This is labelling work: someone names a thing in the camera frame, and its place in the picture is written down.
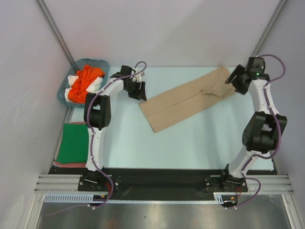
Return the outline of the beige t shirt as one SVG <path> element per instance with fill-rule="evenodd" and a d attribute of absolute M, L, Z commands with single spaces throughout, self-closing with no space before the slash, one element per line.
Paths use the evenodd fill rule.
<path fill-rule="evenodd" d="M 218 67 L 148 99 L 140 108 L 153 131 L 160 132 L 233 95 L 234 87 L 225 83 L 229 75 L 226 67 Z"/>

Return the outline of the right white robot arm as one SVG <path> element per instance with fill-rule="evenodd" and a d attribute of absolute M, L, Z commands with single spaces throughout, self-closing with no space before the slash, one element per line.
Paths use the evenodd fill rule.
<path fill-rule="evenodd" d="M 273 102 L 273 80 L 265 73 L 264 57 L 250 57 L 246 66 L 238 65 L 225 81 L 237 93 L 249 93 L 254 107 L 254 114 L 242 134 L 243 147 L 221 173 L 219 185 L 226 192 L 246 184 L 246 173 L 257 159 L 275 156 L 287 125 L 286 116 L 280 115 Z"/>

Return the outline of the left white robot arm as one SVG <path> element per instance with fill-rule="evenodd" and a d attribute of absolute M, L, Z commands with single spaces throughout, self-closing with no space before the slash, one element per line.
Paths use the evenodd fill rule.
<path fill-rule="evenodd" d="M 142 80 L 146 67 L 144 61 L 138 62 L 135 67 L 123 65 L 105 86 L 96 93 L 86 95 L 84 121 L 88 127 L 89 146 L 83 184 L 89 184 L 96 191 L 111 184 L 110 177 L 103 172 L 103 144 L 112 118 L 111 96 L 126 91 L 130 98 L 146 101 L 145 82 Z"/>

